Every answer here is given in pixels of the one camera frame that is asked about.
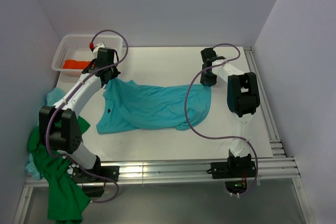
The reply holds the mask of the white perforated plastic basket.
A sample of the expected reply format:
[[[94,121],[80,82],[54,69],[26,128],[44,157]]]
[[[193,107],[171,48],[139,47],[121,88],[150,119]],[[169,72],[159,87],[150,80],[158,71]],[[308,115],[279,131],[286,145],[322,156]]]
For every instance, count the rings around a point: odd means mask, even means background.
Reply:
[[[94,56],[89,49],[93,35],[70,34],[66,35],[60,42],[54,55],[51,68],[67,76],[79,77],[82,73],[80,69],[64,69],[66,60],[88,61]],[[94,40],[94,45],[104,43],[107,48],[113,48],[121,57],[123,40],[117,35],[98,35]]]

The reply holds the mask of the teal t-shirt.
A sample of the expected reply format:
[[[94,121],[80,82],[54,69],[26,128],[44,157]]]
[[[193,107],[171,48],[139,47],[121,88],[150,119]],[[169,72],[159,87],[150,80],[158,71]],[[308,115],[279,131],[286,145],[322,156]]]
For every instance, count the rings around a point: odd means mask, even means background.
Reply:
[[[96,126],[99,134],[136,129],[186,131],[207,117],[212,91],[200,84],[160,87],[116,78],[106,85],[103,97],[105,109]]]

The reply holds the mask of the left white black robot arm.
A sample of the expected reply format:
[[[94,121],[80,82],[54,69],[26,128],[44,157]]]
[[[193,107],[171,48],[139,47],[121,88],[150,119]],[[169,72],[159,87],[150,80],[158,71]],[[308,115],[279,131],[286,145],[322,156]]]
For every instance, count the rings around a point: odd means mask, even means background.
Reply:
[[[91,97],[116,78],[119,59],[115,49],[103,43],[90,45],[93,59],[76,84],[59,101],[39,111],[39,139],[54,158],[68,158],[83,170],[91,182],[102,176],[100,158],[88,150],[82,139],[78,116]]]

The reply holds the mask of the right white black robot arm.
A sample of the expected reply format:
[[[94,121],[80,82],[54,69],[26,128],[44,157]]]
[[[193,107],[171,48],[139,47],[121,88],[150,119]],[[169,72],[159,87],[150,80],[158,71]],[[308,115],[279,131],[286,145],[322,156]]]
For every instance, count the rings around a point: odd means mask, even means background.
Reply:
[[[250,123],[260,106],[256,74],[234,67],[227,59],[218,56],[213,48],[203,49],[201,57],[203,72],[200,83],[211,87],[218,77],[227,83],[227,106],[236,120],[236,137],[229,149],[227,170],[237,177],[253,164],[248,139]]]

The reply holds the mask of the orange rolled t-shirt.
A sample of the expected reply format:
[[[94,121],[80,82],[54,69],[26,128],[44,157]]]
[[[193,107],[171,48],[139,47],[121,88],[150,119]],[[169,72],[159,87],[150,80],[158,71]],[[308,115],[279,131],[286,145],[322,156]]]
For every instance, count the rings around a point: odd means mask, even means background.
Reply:
[[[90,61],[77,61],[73,59],[66,60],[63,69],[83,70],[89,65]]]

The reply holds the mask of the light aqua t-shirt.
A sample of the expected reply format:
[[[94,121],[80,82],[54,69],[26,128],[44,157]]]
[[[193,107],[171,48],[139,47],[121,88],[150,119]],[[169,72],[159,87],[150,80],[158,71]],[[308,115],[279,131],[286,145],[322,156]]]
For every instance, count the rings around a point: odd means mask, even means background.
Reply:
[[[65,93],[60,88],[54,88],[50,93],[46,95],[45,105],[51,106],[57,101],[59,101]],[[29,152],[28,157],[28,163],[25,166],[26,172],[34,179],[34,180],[41,180],[43,178],[43,175],[38,171],[34,164],[33,159],[33,151],[36,149],[36,146],[38,145],[38,126],[36,126],[28,139],[27,143],[27,149]]]

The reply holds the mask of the green t-shirt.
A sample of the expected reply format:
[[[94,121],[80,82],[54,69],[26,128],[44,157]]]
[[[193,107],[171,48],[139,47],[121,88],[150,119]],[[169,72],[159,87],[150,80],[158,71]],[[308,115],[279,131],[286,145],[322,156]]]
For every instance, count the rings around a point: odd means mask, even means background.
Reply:
[[[55,223],[81,223],[90,198],[68,173],[70,161],[51,157],[39,142],[39,127],[33,128],[27,144],[30,153],[25,169],[33,179],[45,178],[49,184],[47,218]]]

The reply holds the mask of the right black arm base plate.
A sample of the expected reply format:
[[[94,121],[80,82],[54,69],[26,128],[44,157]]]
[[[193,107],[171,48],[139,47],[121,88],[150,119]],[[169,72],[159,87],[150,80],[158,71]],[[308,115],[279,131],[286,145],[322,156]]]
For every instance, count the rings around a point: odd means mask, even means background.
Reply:
[[[212,162],[210,169],[206,172],[212,176],[212,179],[254,178],[257,168],[253,161],[242,167],[234,167],[229,162]]]

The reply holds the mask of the aluminium extrusion frame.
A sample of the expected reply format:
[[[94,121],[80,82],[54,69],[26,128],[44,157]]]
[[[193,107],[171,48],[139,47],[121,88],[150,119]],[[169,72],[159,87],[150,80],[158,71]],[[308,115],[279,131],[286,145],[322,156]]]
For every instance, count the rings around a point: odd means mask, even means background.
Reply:
[[[266,125],[272,158],[259,158],[257,181],[262,179],[291,179],[305,223],[315,223],[307,194],[303,188],[301,174],[293,157],[288,157],[275,125],[261,77],[257,77],[260,93],[260,106]],[[148,162],[104,162],[103,166],[117,168],[118,182],[121,185],[155,185],[212,182],[212,176],[205,169],[212,160],[148,161]],[[33,180],[28,176],[14,218],[14,223],[27,220],[29,204],[34,188],[47,187],[47,181]]]

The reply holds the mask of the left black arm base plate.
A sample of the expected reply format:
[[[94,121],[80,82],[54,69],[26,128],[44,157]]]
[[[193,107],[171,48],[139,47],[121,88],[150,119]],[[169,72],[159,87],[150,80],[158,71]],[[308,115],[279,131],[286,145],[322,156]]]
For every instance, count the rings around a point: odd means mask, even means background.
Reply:
[[[119,166],[102,166],[98,171],[98,175],[117,182],[119,177]],[[106,180],[90,176],[84,173],[80,168],[73,167],[70,177],[76,184],[103,183],[103,186],[81,186],[83,192],[90,198],[99,198],[105,191]]]

